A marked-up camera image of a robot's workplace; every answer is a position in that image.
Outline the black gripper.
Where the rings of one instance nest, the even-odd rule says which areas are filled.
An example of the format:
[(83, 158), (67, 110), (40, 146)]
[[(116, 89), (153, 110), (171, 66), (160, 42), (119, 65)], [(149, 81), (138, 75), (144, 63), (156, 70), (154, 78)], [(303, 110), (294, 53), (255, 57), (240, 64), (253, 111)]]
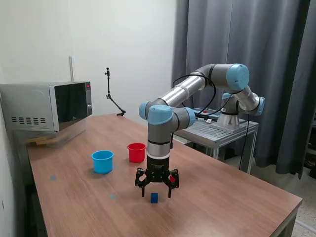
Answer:
[(146, 180), (149, 182), (164, 182), (168, 186), (168, 197), (173, 189), (178, 188), (178, 169), (169, 171), (169, 158), (155, 159), (147, 157), (146, 170), (137, 168), (135, 186), (141, 188), (145, 196)]

